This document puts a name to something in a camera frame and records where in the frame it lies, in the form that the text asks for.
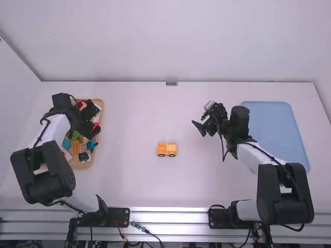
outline wooden tray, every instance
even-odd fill
[[[100,119],[99,119],[99,125],[101,126],[101,119],[102,119],[102,114],[103,114],[104,103],[101,99],[91,99],[91,101],[94,104],[97,104],[98,106],[101,107]],[[98,142],[99,135],[100,135],[100,133],[98,133],[96,136],[94,136],[92,141]],[[91,161],[89,161],[87,163],[82,163],[81,161],[79,161],[78,154],[72,154],[72,147],[71,147],[68,150],[70,155],[72,155],[72,159],[69,161],[69,164],[70,164],[71,168],[72,169],[88,169],[88,168],[90,168],[93,165],[94,157],[95,157],[95,153],[96,153],[97,149],[98,149],[98,146],[96,146],[94,148],[94,150],[91,152]]]

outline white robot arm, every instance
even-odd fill
[[[222,103],[208,101],[201,120],[209,117],[204,124],[192,121],[202,136],[218,133],[227,142],[227,151],[239,159],[258,175],[256,200],[233,201],[230,207],[221,212],[219,225],[210,228],[237,228],[247,222],[262,222],[265,225],[285,225],[311,223],[314,210],[309,191],[305,168],[299,163],[287,163],[265,151],[253,137],[248,135],[249,110],[235,106],[230,119]],[[282,193],[280,186],[290,189]]]
[[[63,139],[73,130],[89,139],[100,132],[100,127],[95,129],[89,121],[96,107],[88,102],[89,108],[81,113],[77,103],[71,103],[68,94],[56,94],[52,99],[54,107],[40,120],[37,136],[27,148],[14,152],[10,158],[23,196],[31,204],[51,206],[61,203],[84,213],[96,212],[100,203],[98,197],[84,201],[73,193],[76,188],[74,173],[60,150]],[[45,164],[48,170],[35,173],[41,164]]]

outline black cable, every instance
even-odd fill
[[[225,206],[223,206],[223,205],[220,205],[220,204],[214,204],[214,205],[211,205],[211,207],[208,209],[208,212],[209,212],[210,210],[212,210],[213,207],[219,207],[219,208],[223,208],[223,209],[225,209]],[[216,218],[216,217],[214,216],[214,214],[213,214],[212,211],[210,211],[210,215],[212,216],[212,218],[213,218],[214,220],[217,220],[217,219],[218,219],[218,218]]]
[[[164,245],[163,245],[163,243],[162,243],[162,241],[156,236],[156,235],[154,235],[154,234],[150,234],[150,235],[152,235],[153,237],[155,237],[155,238],[157,238],[158,239],[158,241],[159,241],[159,243],[160,243],[160,246],[161,246],[161,248],[163,248],[164,247]]]
[[[61,205],[65,205],[65,206],[67,206],[67,207],[69,207],[69,208],[71,208],[71,209],[77,211],[78,213],[85,214],[85,212],[84,212],[83,210],[78,209],[78,208],[72,206],[71,204],[69,204],[69,203],[67,203],[67,202],[65,202],[65,201],[63,201],[63,200],[58,200],[58,201],[56,201],[56,202],[54,202],[54,203],[43,204],[43,205],[49,207],[49,206],[53,206],[53,205],[58,204],[58,203],[60,203]],[[91,226],[89,227],[89,233],[90,233],[90,235],[91,235],[91,241],[93,241],[93,231],[92,231],[92,227],[91,227]]]
[[[31,240],[31,242],[32,244],[34,244],[34,246],[37,246],[38,248],[43,248],[43,246],[40,243],[38,243],[38,241],[36,242],[34,240]]]
[[[285,224],[284,225],[281,225],[281,226],[286,227],[286,228],[288,228],[289,230],[292,230],[292,231],[302,231],[304,229],[304,227],[305,227],[305,224],[304,223],[301,223],[301,226],[300,226],[299,229],[295,229],[295,228],[293,228],[291,226],[288,226],[288,225],[285,225]]]
[[[144,243],[146,243],[150,248],[154,248],[153,246],[151,246],[150,244],[148,244],[147,242],[144,242]]]
[[[40,133],[40,135],[39,135],[39,137],[37,138],[37,140],[36,140],[36,142],[34,143],[34,145],[33,145],[33,147],[32,147],[32,150],[31,150],[31,160],[30,160],[30,167],[31,167],[31,172],[33,173],[33,158],[34,158],[34,156],[35,156],[35,149],[36,149],[36,146],[37,146],[37,144],[41,141],[41,138],[42,138],[42,136],[43,136],[43,134],[45,133],[45,131],[46,131],[46,129],[48,128],[48,126],[50,125],[50,123],[51,123],[51,121],[50,120],[48,120],[48,119],[42,119],[42,120],[45,120],[45,121],[47,121],[47,123],[46,123],[46,126],[43,128],[43,130],[41,131],[41,133]]]
[[[70,205],[69,203],[63,201],[63,200],[58,200],[58,201],[56,201],[56,202],[54,202],[54,203],[43,204],[43,205],[46,206],[46,207],[50,207],[50,206],[53,206],[53,205],[58,204],[58,203],[60,203],[60,205],[65,205],[65,206],[67,206],[67,207],[69,207],[69,208],[71,208],[71,209],[77,211],[78,213],[83,213],[83,214],[85,214],[85,212],[84,212],[83,210],[80,210],[80,209],[78,209],[78,208],[76,208],[76,207]]]
[[[145,229],[144,232],[145,232],[146,234],[152,235],[153,237],[157,238],[158,241],[159,241],[159,244],[160,244],[161,248],[164,248],[164,245],[163,245],[162,241],[161,241],[156,235],[152,234],[152,233],[151,233],[149,230],[147,230],[147,229]]]
[[[244,247],[244,245],[247,244],[247,241],[248,241],[248,239],[249,239],[249,235],[250,235],[250,229],[248,230],[248,235],[247,235],[247,237],[246,237],[245,242],[244,242],[241,246],[239,246],[239,247],[235,247],[232,243],[229,243],[230,246],[232,246],[233,248],[242,248],[242,247]]]
[[[131,246],[131,247],[138,246],[139,244],[140,244],[140,242],[137,242],[136,244],[131,244],[131,243],[128,241],[128,245]]]

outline yellow toy car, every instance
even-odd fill
[[[178,154],[178,147],[176,143],[164,143],[161,142],[157,145],[157,155],[159,157],[164,157],[165,155],[168,155],[170,157],[177,156]]]

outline white table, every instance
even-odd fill
[[[39,129],[39,119],[52,106],[51,95],[104,101],[101,136],[94,165],[75,170],[75,193],[89,201],[99,194],[109,206],[131,207],[131,220],[147,223],[164,241],[243,241],[246,230],[210,230],[206,211],[256,196],[257,177],[228,156],[221,161],[220,140],[202,138],[191,120],[199,120],[208,100],[228,110],[243,101],[290,103],[311,166],[308,174],[315,219],[299,233],[272,227],[275,242],[331,243],[331,126],[312,83],[256,82],[51,82],[35,95],[18,149]],[[178,156],[156,156],[158,142],[176,142]],[[1,239],[65,239],[74,212],[24,202],[13,170],[0,191]],[[153,240],[134,228],[129,240]],[[97,240],[120,240],[115,228],[94,228]],[[89,239],[78,228],[77,239]]]

